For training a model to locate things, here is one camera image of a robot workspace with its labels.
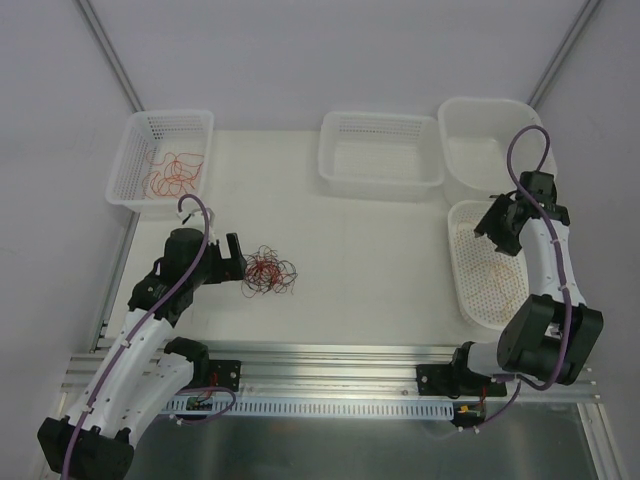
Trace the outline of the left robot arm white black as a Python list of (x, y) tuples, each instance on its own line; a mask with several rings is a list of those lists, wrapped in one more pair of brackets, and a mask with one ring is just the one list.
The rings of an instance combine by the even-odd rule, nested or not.
[(197, 228), (173, 230), (163, 255), (135, 285), (120, 333), (88, 386), (60, 418), (46, 418), (37, 439), (48, 467), (63, 479), (122, 479), (147, 428), (180, 393), (234, 397), (238, 386), (206, 345), (174, 334), (203, 285), (241, 281), (238, 237), (230, 255)]

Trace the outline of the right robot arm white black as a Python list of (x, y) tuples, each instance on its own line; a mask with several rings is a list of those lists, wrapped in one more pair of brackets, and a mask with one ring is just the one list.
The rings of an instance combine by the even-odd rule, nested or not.
[(568, 249), (570, 219), (554, 178), (527, 171), (491, 202), (463, 201), (449, 212), (454, 284), (463, 317), (496, 331), (494, 343), (457, 347), (446, 381), (451, 396), (484, 387), (505, 395), (517, 379), (544, 391), (577, 379), (603, 330), (588, 307)]

